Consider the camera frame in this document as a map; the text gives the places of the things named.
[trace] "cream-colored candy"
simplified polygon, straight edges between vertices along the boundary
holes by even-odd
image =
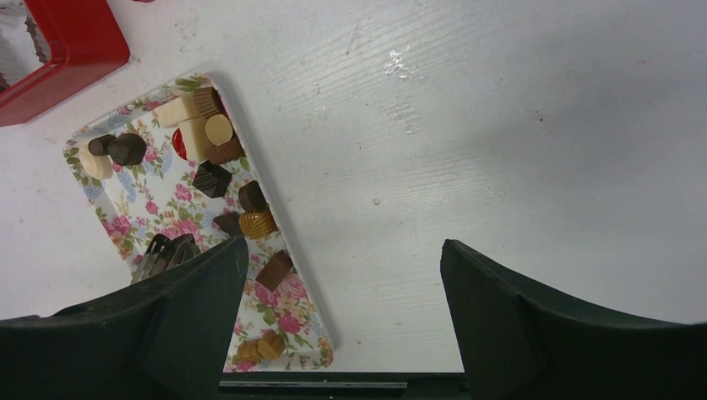
[[[78,149],[78,161],[83,171],[91,178],[108,179],[113,175],[113,163],[108,156],[94,156],[88,152],[88,146]]]
[[[186,93],[154,109],[157,121],[161,128],[174,128],[180,122],[192,118],[199,118],[196,105],[194,105],[194,94]]]
[[[206,137],[206,119],[195,118],[178,124],[182,131],[182,142],[187,150],[187,160],[200,163],[206,159],[206,150],[213,144]]]
[[[214,146],[220,146],[233,137],[233,124],[223,114],[217,114],[206,122],[206,137]]]

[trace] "floral pattern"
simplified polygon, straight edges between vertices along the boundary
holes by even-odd
[[[223,198],[212,199],[196,190],[191,182],[197,170],[173,154],[173,128],[161,128],[152,110],[184,93],[211,86],[203,75],[181,77],[99,118],[74,133],[64,148],[64,157],[103,225],[106,234],[132,271],[156,233],[175,238],[192,233],[202,251],[226,238],[213,219],[232,211],[243,212],[238,188],[255,179],[246,157],[224,165],[233,174]],[[103,134],[134,133],[148,145],[142,163],[121,167],[105,181],[86,175],[78,161],[78,149]],[[296,271],[270,292],[255,277],[277,251],[285,248],[279,232],[256,241],[248,240],[250,264],[233,328],[225,373],[325,368],[333,361],[333,350],[319,320],[316,307]],[[238,360],[238,345],[274,330],[285,338],[287,347],[276,361]]]

